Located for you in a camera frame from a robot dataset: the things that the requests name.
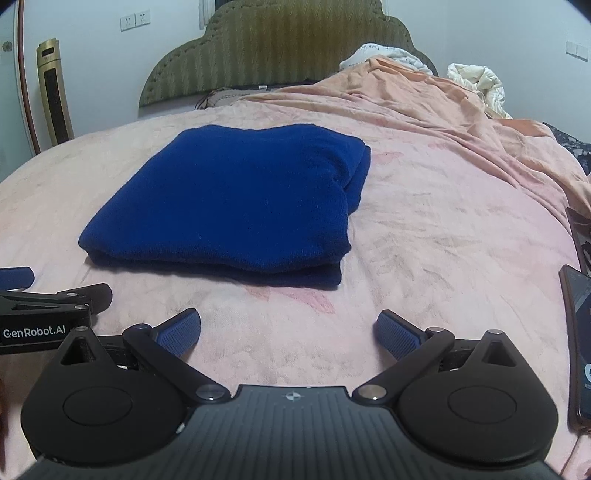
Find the door frame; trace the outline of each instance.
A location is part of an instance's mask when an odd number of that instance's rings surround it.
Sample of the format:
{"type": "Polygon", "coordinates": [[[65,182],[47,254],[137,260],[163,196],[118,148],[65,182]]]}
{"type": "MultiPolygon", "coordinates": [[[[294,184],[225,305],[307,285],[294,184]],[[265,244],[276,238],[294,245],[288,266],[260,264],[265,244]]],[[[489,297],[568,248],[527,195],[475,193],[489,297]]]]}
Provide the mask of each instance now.
{"type": "Polygon", "coordinates": [[[31,104],[29,103],[29,93],[27,90],[27,78],[25,75],[25,60],[24,60],[24,43],[22,40],[23,18],[25,13],[25,0],[17,0],[17,8],[14,15],[14,64],[17,66],[17,86],[18,99],[21,104],[22,120],[26,126],[27,138],[31,147],[31,152],[34,155],[39,155],[41,152],[39,142],[37,141],[37,133],[35,132],[35,124],[33,123],[33,114],[31,113],[31,104]]]}

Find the logo emblem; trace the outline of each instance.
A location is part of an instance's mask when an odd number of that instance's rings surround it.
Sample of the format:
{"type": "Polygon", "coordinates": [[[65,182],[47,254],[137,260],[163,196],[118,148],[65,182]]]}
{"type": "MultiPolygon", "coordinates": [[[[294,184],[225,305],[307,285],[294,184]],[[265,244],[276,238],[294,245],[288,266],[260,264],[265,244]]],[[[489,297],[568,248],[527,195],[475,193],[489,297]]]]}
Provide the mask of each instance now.
{"type": "Polygon", "coordinates": [[[298,392],[290,392],[288,393],[286,396],[286,399],[289,401],[298,401],[299,399],[303,398],[303,395],[300,395],[298,392]]]}

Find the smartphone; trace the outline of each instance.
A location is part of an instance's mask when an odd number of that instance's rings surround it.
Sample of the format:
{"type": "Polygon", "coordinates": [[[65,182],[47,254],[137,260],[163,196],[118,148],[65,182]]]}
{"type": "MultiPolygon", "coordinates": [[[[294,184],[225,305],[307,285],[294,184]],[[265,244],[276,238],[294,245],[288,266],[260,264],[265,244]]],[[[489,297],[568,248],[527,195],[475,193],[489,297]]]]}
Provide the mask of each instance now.
{"type": "Polygon", "coordinates": [[[565,265],[560,284],[569,335],[569,424],[591,432],[591,278],[565,265]]]}
{"type": "Polygon", "coordinates": [[[581,272],[591,276],[591,220],[568,207],[566,216],[569,219],[581,272]]]}

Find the upholstered headboard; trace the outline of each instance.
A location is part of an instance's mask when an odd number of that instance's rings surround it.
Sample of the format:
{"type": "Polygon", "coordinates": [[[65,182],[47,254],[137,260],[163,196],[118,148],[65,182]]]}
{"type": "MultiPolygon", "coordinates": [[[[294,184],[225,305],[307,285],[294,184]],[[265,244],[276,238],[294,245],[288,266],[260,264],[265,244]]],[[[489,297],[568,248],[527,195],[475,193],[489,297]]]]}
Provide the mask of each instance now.
{"type": "Polygon", "coordinates": [[[214,13],[201,38],[158,62],[139,106],[222,86],[322,80],[368,42],[403,48],[437,74],[380,0],[235,0],[214,13]]]}

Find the wooden door frame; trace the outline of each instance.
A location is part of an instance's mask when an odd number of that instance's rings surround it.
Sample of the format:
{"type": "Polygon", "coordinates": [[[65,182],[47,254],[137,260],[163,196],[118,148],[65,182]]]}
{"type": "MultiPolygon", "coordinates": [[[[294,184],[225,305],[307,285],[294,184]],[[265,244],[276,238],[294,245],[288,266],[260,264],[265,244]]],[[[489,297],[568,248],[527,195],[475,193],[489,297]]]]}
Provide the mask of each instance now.
{"type": "Polygon", "coordinates": [[[25,75],[25,59],[24,46],[22,41],[22,33],[24,30],[23,18],[25,14],[25,0],[17,0],[17,63],[18,63],[18,80],[19,90],[21,92],[21,105],[24,115],[25,123],[27,124],[28,136],[31,140],[31,146],[35,155],[39,155],[41,149],[37,140],[37,133],[35,132],[35,125],[33,123],[33,114],[31,113],[31,104],[29,103],[29,91],[27,90],[27,78],[25,75]]]}

